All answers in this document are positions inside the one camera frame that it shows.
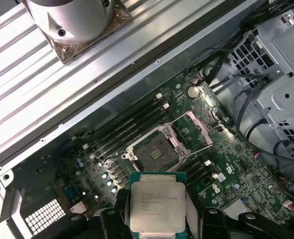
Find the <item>metal bracket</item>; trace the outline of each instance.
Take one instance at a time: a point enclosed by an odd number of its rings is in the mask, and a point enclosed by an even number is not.
[[[8,172],[0,176],[0,181],[5,188],[9,186],[13,182],[13,180],[14,180],[14,174],[12,170],[9,170]]]

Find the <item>wire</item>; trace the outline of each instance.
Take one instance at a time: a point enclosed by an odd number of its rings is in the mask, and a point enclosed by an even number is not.
[[[252,147],[253,149],[255,149],[256,151],[266,155],[266,156],[270,156],[270,157],[274,157],[274,158],[277,158],[277,159],[281,159],[281,160],[285,160],[285,161],[289,161],[289,162],[292,162],[293,160],[291,158],[286,158],[286,157],[282,157],[282,156],[279,156],[279,155],[275,155],[275,154],[272,154],[270,152],[267,152],[259,147],[257,147],[256,145],[254,145],[253,143],[251,143],[249,140],[247,140],[247,138],[243,135],[243,133],[241,132],[240,130],[240,126],[241,126],[241,122],[243,120],[243,116],[244,116],[244,113],[248,107],[248,105],[250,104],[250,102],[252,101],[253,98],[255,98],[258,94],[259,94],[259,91],[261,89],[262,86],[260,86],[260,84],[258,84],[251,92],[250,94],[248,95],[248,97],[246,98],[240,112],[239,112],[239,115],[238,115],[238,118],[237,118],[237,122],[235,124],[235,130],[236,130],[236,133],[238,135],[238,137],[240,138],[240,140],[242,140],[243,142],[245,142],[248,146]]]
[[[234,98],[233,100],[233,104],[232,104],[232,112],[233,112],[233,118],[236,119],[236,113],[235,113],[235,105],[236,105],[236,101],[239,97],[241,97],[242,94],[244,94],[245,92],[247,92],[246,90],[241,91],[240,93],[237,94],[237,96]]]
[[[223,79],[219,83],[216,83],[215,85],[212,85],[210,87],[213,90],[219,86],[222,86],[224,83],[226,83],[234,78],[259,79],[259,78],[263,78],[263,77],[265,77],[265,75],[243,75],[243,74],[231,75],[231,76],[226,77],[225,79]]]
[[[291,141],[291,140],[280,140],[278,141],[275,145],[274,145],[274,148],[273,148],[273,154],[274,155],[278,155],[278,149],[279,149],[279,146],[282,144],[282,143],[291,143],[294,145],[294,141]],[[276,170],[280,170],[280,163],[279,161],[277,160],[277,158],[275,158],[276,160]]]
[[[278,185],[280,185],[280,182],[278,181],[278,179],[277,179],[277,177],[276,177],[276,174],[277,174],[277,172],[275,171],[275,173],[274,173],[274,175],[273,175],[273,179],[274,179],[274,181],[275,181]],[[290,198],[294,199],[294,195],[293,195],[293,194],[291,194],[290,192],[288,192],[286,189],[284,189],[284,188],[281,187],[281,186],[280,186],[280,188],[281,188],[281,190],[282,190],[282,192],[283,192],[284,194],[286,194],[286,195],[289,196]]]
[[[250,29],[253,29],[255,25],[260,24],[271,18],[274,18],[294,8],[294,2],[293,3],[289,3],[289,2],[290,0],[277,0],[276,2],[271,4],[267,2],[266,4],[261,5],[251,15],[247,16],[241,22],[240,31],[231,38],[231,41],[228,44],[226,44],[225,48],[234,49],[242,41],[244,33]],[[209,75],[205,77],[205,81],[208,84],[211,84],[211,82],[215,79],[224,61],[226,60],[228,54],[229,54],[228,52],[223,52],[223,53],[215,54],[214,57],[210,56],[207,58],[210,61],[213,61],[214,59],[218,58],[217,62],[215,63],[212,70],[210,71]],[[202,69],[203,68],[202,63],[196,66],[196,68],[199,70],[200,66],[201,66],[200,69]]]
[[[248,140],[250,139],[250,136],[251,136],[252,132],[254,131],[254,129],[256,129],[261,124],[267,124],[267,120],[266,119],[260,119],[259,121],[257,121],[255,124],[253,124],[251,126],[251,128],[248,130],[247,135],[246,135],[246,138]]]
[[[209,51],[209,50],[213,50],[213,52],[220,52],[220,51],[224,51],[224,52],[232,52],[232,49],[226,49],[226,48],[219,48],[219,47],[207,47],[206,49],[202,50],[199,54],[197,54],[190,62],[190,64],[188,65],[187,69],[186,69],[186,73],[188,74],[190,71],[191,66],[197,62],[205,52]]]

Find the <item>capacitor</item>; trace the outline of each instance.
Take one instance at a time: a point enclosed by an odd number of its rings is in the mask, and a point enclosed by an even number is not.
[[[118,189],[118,187],[117,187],[117,186],[114,186],[114,187],[111,189],[111,192],[112,192],[112,193],[115,193],[115,192],[117,192],[117,189]]]
[[[190,98],[196,98],[200,95],[200,89],[197,86],[190,86],[188,89],[188,96]]]
[[[112,185],[112,182],[113,182],[113,180],[112,180],[112,179],[109,179],[109,180],[107,181],[107,186],[111,186],[111,185]]]
[[[215,198],[212,199],[212,204],[217,204],[217,200]]]
[[[101,177],[102,177],[103,179],[105,179],[107,176],[108,176],[108,173],[107,173],[107,172],[105,172],[105,173],[103,173],[103,174],[101,175]]]
[[[239,190],[240,187],[241,187],[241,186],[240,186],[238,183],[233,184],[233,188],[234,188],[235,190]]]

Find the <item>integrated circuit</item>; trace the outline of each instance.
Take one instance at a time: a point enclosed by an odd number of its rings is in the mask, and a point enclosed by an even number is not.
[[[251,177],[251,180],[253,183],[258,183],[260,181],[260,178],[257,175],[254,175],[253,177]]]
[[[134,152],[142,166],[141,171],[163,172],[179,161],[179,156],[161,132],[153,133],[136,145]]]

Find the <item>white connector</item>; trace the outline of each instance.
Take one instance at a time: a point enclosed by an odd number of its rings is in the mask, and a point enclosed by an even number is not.
[[[285,208],[290,208],[293,205],[293,202],[291,200],[286,200],[285,202],[283,202],[283,206]]]

